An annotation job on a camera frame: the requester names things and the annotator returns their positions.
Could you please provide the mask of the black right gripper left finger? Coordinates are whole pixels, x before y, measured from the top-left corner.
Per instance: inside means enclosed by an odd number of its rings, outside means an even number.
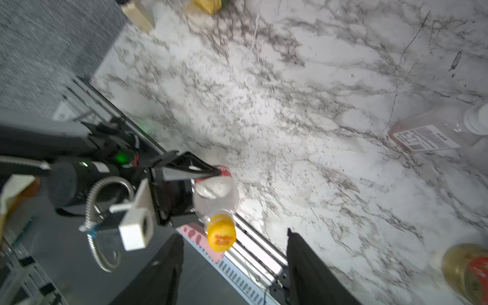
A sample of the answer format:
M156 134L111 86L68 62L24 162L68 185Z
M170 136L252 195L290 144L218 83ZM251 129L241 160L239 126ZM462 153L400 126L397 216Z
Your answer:
M175 233L111 304L175 304L183 262L184 240Z

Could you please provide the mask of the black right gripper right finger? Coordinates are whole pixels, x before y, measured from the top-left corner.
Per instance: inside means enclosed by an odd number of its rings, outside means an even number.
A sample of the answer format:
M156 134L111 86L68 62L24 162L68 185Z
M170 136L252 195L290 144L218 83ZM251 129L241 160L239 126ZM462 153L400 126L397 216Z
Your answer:
M335 277L306 243L304 238L287 230L287 260L291 304L359 304L360 302Z

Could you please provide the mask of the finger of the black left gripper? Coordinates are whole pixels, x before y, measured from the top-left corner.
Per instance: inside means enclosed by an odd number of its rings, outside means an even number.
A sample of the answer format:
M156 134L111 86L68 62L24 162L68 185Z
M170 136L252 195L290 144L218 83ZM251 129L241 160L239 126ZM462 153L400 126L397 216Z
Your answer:
M166 152L153 158L148 165L152 176L162 181L206 179L222 173L192 152Z

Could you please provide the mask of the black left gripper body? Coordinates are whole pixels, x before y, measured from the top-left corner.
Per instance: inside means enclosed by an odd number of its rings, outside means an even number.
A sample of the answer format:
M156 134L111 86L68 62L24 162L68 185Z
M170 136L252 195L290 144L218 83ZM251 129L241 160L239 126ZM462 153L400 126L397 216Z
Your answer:
M150 169L148 178L159 226L183 226L196 222L190 180L166 181L162 168Z

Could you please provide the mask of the clear bottle red label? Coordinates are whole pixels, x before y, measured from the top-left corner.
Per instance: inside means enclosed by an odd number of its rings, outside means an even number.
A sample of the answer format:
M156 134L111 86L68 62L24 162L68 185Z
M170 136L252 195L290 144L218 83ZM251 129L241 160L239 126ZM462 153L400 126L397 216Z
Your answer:
M218 165L218 176L197 179L193 189L193 207L204 224L211 218L225 214L234 217L240 204L236 180L227 166Z

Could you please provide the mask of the clear bottle purple label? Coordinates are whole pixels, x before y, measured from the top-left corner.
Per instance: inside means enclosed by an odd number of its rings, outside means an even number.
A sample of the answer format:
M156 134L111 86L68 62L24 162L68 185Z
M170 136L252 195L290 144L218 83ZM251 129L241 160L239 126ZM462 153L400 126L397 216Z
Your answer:
M482 137L471 133L463 123L466 110L479 105L445 105L398 121L388 135L411 152L470 147Z

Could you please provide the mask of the yellow bottle cap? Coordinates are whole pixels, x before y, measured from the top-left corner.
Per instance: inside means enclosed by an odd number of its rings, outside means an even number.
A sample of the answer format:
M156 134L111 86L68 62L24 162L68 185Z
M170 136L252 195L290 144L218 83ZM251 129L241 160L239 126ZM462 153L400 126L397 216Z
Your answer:
M207 240L215 252L225 252L232 248L237 240L233 217L223 213L213 216L207 224Z

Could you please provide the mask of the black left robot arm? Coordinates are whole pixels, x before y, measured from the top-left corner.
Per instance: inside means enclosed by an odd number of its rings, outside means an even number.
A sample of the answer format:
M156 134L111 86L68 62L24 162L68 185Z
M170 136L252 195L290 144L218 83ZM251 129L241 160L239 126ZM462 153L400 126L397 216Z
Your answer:
M165 151L125 117L95 124L2 111L1 173L47 177L50 203L64 217L100 179L134 187L147 179L156 222L166 226L195 221L191 182L221 171L191 152Z

